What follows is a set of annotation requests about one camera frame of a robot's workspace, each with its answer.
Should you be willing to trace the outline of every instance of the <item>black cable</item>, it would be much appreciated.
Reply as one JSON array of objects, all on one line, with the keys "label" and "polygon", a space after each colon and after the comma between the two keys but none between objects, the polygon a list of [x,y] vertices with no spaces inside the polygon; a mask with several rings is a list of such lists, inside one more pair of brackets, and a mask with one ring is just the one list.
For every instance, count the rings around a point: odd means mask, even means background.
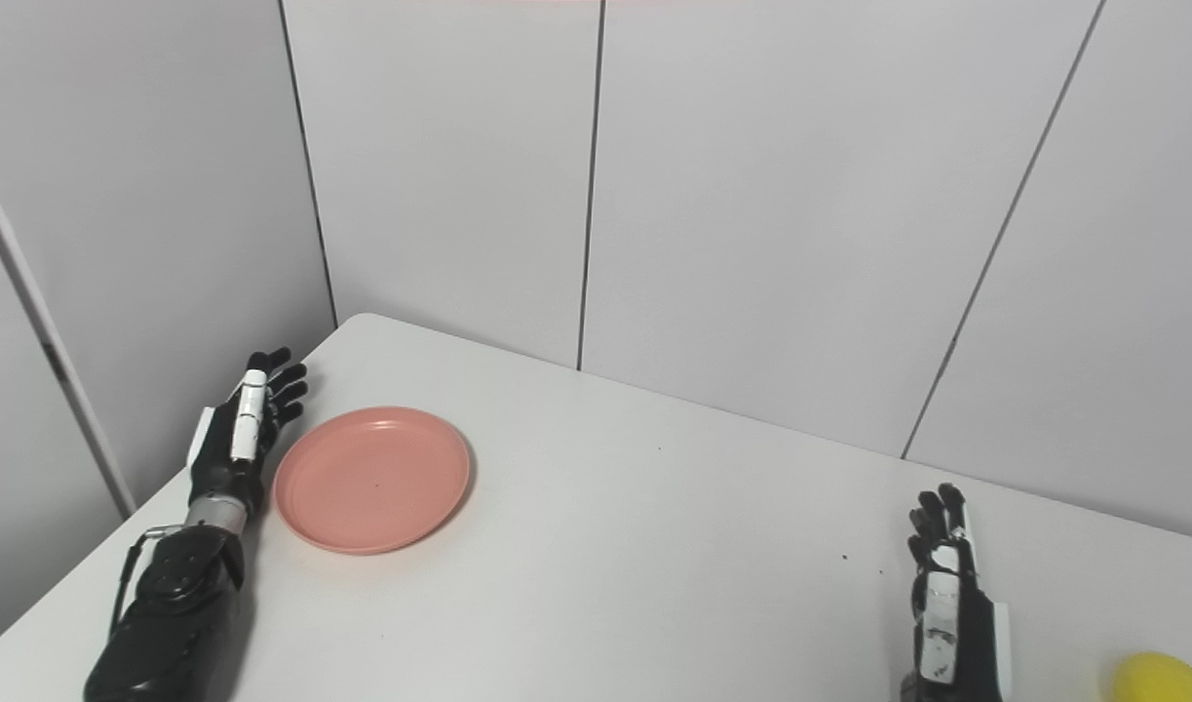
[{"label": "black cable", "polygon": [[123,615],[124,609],[124,596],[128,594],[128,583],[131,582],[132,572],[136,572],[136,561],[141,559],[142,546],[145,545],[149,536],[147,534],[141,534],[141,538],[136,540],[128,548],[128,557],[124,559],[124,570],[119,573],[119,591],[114,595],[114,609],[110,613],[110,635],[114,635],[114,628],[119,626],[119,616]]}]

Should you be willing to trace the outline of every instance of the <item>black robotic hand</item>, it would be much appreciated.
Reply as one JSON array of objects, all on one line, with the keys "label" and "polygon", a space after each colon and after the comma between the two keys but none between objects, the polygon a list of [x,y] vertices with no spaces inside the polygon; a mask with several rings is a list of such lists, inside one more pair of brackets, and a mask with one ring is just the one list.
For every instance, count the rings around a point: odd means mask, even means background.
[{"label": "black robotic hand", "polygon": [[921,492],[911,517],[915,665],[901,702],[1010,702],[1006,608],[981,590],[964,495],[951,484]]},{"label": "black robotic hand", "polygon": [[262,507],[262,461],[279,439],[280,429],[302,416],[305,364],[287,364],[291,350],[253,354],[248,369],[231,397],[206,408],[190,451],[193,490],[190,503],[204,495],[238,498],[249,516]]},{"label": "black robotic hand", "polygon": [[[148,529],[128,552],[110,640],[88,675],[85,702],[204,702],[225,658],[244,582],[240,534],[265,498],[262,462],[280,428],[302,416],[302,364],[287,348],[253,354],[231,397],[201,412],[190,448],[185,523]],[[160,539],[120,619],[147,539]]]}]

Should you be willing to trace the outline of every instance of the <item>white table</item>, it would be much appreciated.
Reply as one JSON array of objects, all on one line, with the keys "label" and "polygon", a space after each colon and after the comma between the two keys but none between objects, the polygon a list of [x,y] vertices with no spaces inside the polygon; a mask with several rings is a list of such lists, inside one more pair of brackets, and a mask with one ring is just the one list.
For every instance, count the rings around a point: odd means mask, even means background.
[{"label": "white table", "polygon": [[[1131,651],[1192,663],[1192,539],[371,315],[309,362],[303,428],[429,410],[476,480],[395,554],[328,554],[267,511],[236,701],[882,702],[911,659],[907,510],[943,480],[1011,604],[1016,698],[1098,700]],[[126,547],[186,491],[2,635],[0,702],[79,698]]]}]

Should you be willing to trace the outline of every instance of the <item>white partition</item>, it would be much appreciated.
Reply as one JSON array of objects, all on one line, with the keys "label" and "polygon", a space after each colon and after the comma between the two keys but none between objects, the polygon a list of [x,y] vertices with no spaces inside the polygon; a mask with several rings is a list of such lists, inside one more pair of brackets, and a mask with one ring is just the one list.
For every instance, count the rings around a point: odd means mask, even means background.
[{"label": "white partition", "polygon": [[1192,0],[1109,0],[908,458],[1192,534]]},{"label": "white partition", "polygon": [[0,262],[0,634],[119,522]]},{"label": "white partition", "polygon": [[284,6],[340,318],[573,366],[600,4]]},{"label": "white partition", "polygon": [[901,453],[1095,4],[610,1],[583,369]]},{"label": "white partition", "polygon": [[333,329],[275,0],[0,0],[0,201],[136,501]]}]

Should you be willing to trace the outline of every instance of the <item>robotic hand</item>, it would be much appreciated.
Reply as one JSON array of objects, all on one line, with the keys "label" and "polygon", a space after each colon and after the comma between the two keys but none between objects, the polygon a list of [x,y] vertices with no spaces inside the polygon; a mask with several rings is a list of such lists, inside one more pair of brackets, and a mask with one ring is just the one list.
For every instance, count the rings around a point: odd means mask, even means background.
[{"label": "robotic hand", "polygon": [[[128,552],[110,640],[88,675],[85,702],[201,702],[221,661],[244,582],[240,534],[261,511],[262,462],[280,428],[302,416],[305,365],[291,354],[253,354],[231,397],[201,412],[190,448],[190,514],[150,528]],[[120,617],[136,559],[160,539]]]},{"label": "robotic hand", "polygon": [[912,510],[915,666],[901,702],[1011,702],[1007,609],[981,590],[964,495],[943,484]]}]

